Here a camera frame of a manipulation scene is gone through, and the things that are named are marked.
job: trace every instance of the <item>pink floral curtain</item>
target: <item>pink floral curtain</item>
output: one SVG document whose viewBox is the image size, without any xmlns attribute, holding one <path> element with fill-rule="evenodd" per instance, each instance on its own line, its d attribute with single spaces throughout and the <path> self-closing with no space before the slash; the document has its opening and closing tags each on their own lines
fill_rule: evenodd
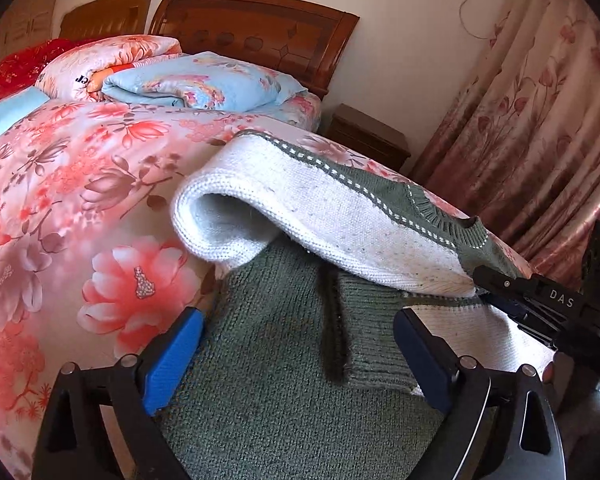
<svg viewBox="0 0 600 480">
<path fill-rule="evenodd" d="M 600 22 L 584 0 L 506 1 L 410 178 L 578 285 L 600 218 Z"/>
</svg>

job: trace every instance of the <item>red blanket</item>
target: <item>red blanket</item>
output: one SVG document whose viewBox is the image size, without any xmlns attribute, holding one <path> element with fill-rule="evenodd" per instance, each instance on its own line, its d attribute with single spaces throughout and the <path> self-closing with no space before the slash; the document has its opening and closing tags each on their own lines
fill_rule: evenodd
<svg viewBox="0 0 600 480">
<path fill-rule="evenodd" d="M 94 40 L 55 40 L 30 46 L 10 54 L 0 62 L 0 99 L 33 85 L 40 72 L 51 60 L 76 46 Z"/>
</svg>

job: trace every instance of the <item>ribbed knit trim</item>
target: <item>ribbed knit trim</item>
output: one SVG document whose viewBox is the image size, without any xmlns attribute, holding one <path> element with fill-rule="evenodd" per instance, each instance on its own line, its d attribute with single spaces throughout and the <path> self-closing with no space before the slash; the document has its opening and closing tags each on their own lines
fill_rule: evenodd
<svg viewBox="0 0 600 480">
<path fill-rule="evenodd" d="M 435 306 L 483 306 L 486 303 L 478 295 L 471 298 L 450 298 L 448 296 L 436 296 L 434 294 L 415 294 L 404 291 L 402 293 L 402 306 L 413 305 L 435 305 Z"/>
<path fill-rule="evenodd" d="M 420 186 L 407 184 L 407 188 L 411 203 L 418 213 L 425 220 L 448 233 L 454 240 L 474 249 L 480 249 L 487 243 L 489 233 L 477 216 L 453 217 L 433 205 Z"/>
<path fill-rule="evenodd" d="M 394 341 L 394 316 L 404 303 L 400 291 L 334 269 L 347 344 L 344 381 L 356 388 L 411 392 L 417 385 Z"/>
</svg>

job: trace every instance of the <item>metal screw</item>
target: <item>metal screw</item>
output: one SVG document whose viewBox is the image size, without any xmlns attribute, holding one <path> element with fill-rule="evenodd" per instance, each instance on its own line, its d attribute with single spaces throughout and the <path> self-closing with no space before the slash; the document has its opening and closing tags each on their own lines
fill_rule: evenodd
<svg viewBox="0 0 600 480">
<path fill-rule="evenodd" d="M 68 363 L 64 363 L 62 368 L 60 368 L 60 373 L 62 375 L 71 375 L 75 372 L 75 363 L 69 361 Z"/>
<path fill-rule="evenodd" d="M 136 366 L 137 362 L 138 356 L 136 354 L 123 355 L 120 359 L 120 364 L 125 368 L 131 368 L 133 366 Z"/>
<path fill-rule="evenodd" d="M 538 372 L 532 367 L 532 365 L 522 365 L 522 373 L 527 377 L 534 377 Z"/>
<path fill-rule="evenodd" d="M 460 358 L 460 366 L 462 368 L 466 368 L 467 370 L 473 370 L 475 367 L 477 367 L 477 365 L 477 361 L 470 355 L 463 355 Z"/>
</svg>

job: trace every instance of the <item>wooden nightstand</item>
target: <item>wooden nightstand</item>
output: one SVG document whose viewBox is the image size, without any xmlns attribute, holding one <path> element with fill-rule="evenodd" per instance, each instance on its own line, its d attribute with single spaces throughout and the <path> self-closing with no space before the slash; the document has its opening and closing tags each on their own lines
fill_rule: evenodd
<svg viewBox="0 0 600 480">
<path fill-rule="evenodd" d="M 398 130 L 347 105 L 340 105 L 325 137 L 335 140 L 394 171 L 411 156 L 407 141 Z"/>
</svg>

